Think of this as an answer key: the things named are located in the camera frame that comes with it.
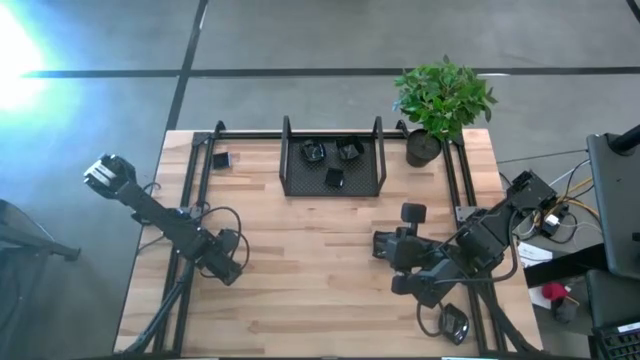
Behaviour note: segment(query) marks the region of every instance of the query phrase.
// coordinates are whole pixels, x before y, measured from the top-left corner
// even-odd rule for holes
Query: wooden tabletop
[[[156,177],[162,189],[153,193],[166,207],[179,205],[192,135],[192,131],[167,133]],[[465,130],[464,138],[478,204],[493,206],[503,192],[489,134],[487,130]],[[278,179],[279,140],[217,141],[215,152],[224,151],[231,153],[232,168],[211,173],[207,201],[238,211],[251,244],[251,261],[230,287],[195,276],[183,356],[477,355],[473,326],[460,346],[443,337],[423,335],[416,323],[416,300],[391,293],[389,264],[371,256],[373,232],[393,231],[401,225],[404,202],[427,206],[427,221],[420,226],[419,235],[444,240],[453,234],[442,156],[424,168],[413,168],[405,161],[405,141],[385,140],[388,177],[380,197],[288,198]],[[464,204],[455,153],[453,158]],[[192,203],[202,161],[199,156]],[[203,224],[213,233],[223,227],[236,228],[235,220],[226,213],[215,213]],[[147,227],[140,244],[159,235],[158,229]],[[137,257],[116,350],[131,344],[157,311],[170,248],[169,241],[162,241]],[[244,255],[241,246],[237,261],[242,262]],[[510,266],[510,254],[505,252],[494,276],[506,273]],[[498,302],[525,338],[541,348],[521,269],[510,280],[496,284]],[[444,299],[447,303],[471,319],[466,287],[456,285]],[[438,314],[438,310],[425,308],[425,325],[435,329]],[[492,348],[486,309],[483,319]]]

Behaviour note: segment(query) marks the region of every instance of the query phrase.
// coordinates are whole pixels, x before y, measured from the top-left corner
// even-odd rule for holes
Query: potted plant
[[[409,134],[407,162],[422,167],[435,159],[442,143],[462,133],[462,126],[473,124],[484,112],[491,120],[489,104],[497,101],[486,91],[486,80],[480,80],[467,67],[459,67],[445,55],[443,63],[422,65],[396,79],[400,88],[393,104],[422,128]]]

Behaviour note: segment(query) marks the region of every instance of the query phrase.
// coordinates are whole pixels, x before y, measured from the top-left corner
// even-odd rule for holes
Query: computer monitor
[[[609,271],[640,280],[640,125],[590,135],[587,148]]]

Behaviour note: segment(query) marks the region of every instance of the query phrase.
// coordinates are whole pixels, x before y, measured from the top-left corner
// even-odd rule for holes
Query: black wire basket
[[[302,147],[310,141],[324,147],[321,161],[305,158]],[[354,142],[358,155],[348,160],[340,156],[338,146]],[[285,116],[280,151],[280,182],[286,196],[376,197],[387,178],[382,118],[379,116],[370,133],[292,132],[289,117]],[[340,172],[343,177],[340,186],[327,182],[328,173],[335,176]]]

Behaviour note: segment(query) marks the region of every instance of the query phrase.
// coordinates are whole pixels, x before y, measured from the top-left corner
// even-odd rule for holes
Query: concrete floor
[[[151,181],[178,81],[16,80],[9,70],[180,69],[197,5],[0,0],[0,26],[8,29],[0,40],[13,47],[0,58],[0,198],[83,251],[75,263],[49,262],[16,358],[111,351],[140,227],[121,204],[83,185],[82,173],[101,153],[117,153],[136,166],[140,183]],[[403,67],[445,53],[474,67],[637,66],[639,34],[624,0],[212,0],[193,68]],[[491,124],[476,126],[490,129],[510,178],[532,168],[551,181],[586,154],[521,159],[584,149],[588,134],[639,121],[638,75],[487,79],[500,103]],[[391,127],[399,118],[392,84],[391,77],[191,79],[177,128],[224,120],[230,129],[276,129],[285,114],[295,128],[369,128],[376,115]],[[587,176],[585,167],[575,181]],[[584,230],[560,249],[538,244],[574,251],[598,241]],[[541,330],[554,353],[584,355],[583,336]],[[566,340],[553,340],[556,333]]]

